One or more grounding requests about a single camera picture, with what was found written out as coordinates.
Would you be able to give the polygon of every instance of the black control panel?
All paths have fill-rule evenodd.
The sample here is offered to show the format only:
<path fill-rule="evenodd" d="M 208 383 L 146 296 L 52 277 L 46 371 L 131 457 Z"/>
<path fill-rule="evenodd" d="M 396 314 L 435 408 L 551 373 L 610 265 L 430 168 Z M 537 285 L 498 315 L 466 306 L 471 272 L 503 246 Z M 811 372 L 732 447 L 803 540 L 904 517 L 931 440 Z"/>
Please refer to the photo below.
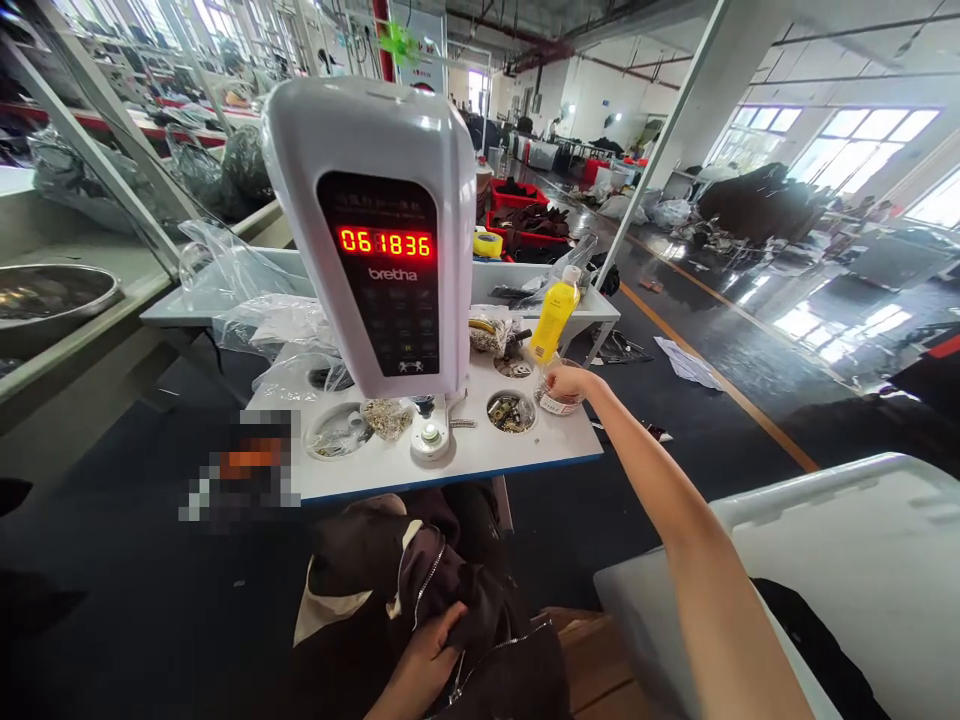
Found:
<path fill-rule="evenodd" d="M 439 373 L 433 198 L 407 180 L 334 171 L 317 200 L 383 374 Z"/>

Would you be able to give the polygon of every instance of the person's arm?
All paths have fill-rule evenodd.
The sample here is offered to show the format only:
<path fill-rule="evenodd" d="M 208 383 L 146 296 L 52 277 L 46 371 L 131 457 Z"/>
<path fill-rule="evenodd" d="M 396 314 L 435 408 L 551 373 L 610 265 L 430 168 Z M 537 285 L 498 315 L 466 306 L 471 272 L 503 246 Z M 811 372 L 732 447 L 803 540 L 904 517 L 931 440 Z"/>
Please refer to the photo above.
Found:
<path fill-rule="evenodd" d="M 599 376 L 561 367 L 550 381 L 590 401 L 663 540 L 704 717 L 812 718 L 733 543 L 680 466 Z"/>
<path fill-rule="evenodd" d="M 450 679 L 460 650 L 445 647 L 447 636 L 467 606 L 456 602 L 417 630 L 400 657 L 393 676 L 364 720 L 420 720 Z"/>

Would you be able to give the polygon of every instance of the red digital display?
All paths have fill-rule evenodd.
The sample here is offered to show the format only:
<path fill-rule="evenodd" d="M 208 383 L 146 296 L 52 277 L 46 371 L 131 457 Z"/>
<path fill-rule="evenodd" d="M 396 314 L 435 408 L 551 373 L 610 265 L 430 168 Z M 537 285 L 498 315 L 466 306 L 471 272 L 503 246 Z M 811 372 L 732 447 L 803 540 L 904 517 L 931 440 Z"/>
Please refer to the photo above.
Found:
<path fill-rule="evenodd" d="M 430 233 L 382 228 L 341 227 L 337 230 L 340 248 L 349 255 L 429 258 L 433 256 Z"/>

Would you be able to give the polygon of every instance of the green fan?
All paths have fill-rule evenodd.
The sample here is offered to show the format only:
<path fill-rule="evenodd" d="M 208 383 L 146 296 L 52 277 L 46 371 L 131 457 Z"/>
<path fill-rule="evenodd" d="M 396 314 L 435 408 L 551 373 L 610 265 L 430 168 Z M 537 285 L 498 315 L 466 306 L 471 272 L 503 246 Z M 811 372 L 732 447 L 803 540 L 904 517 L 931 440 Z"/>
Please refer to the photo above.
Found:
<path fill-rule="evenodd" d="M 386 28 L 386 34 L 380 36 L 380 47 L 393 55 L 393 61 L 397 65 L 419 65 L 419 43 L 411 37 L 407 29 L 397 23 L 387 23 Z"/>

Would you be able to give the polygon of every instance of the white sign board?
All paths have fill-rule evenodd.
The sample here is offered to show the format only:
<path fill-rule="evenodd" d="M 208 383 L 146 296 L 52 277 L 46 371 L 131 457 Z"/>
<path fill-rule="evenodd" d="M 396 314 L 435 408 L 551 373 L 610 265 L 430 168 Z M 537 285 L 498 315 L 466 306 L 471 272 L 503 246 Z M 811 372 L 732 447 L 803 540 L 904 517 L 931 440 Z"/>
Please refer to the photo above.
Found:
<path fill-rule="evenodd" d="M 403 24 L 407 14 L 410 23 L 407 32 L 416 40 L 420 48 L 420 63 L 415 67 L 407 65 L 398 67 L 400 82 L 409 87 L 423 90 L 432 90 L 441 97 L 447 96 L 447 73 L 441 62 L 435 59 L 437 55 L 447 55 L 447 19 L 445 15 L 433 15 L 422 10 L 410 10 L 405 6 L 394 4 L 391 9 L 391 19 Z"/>

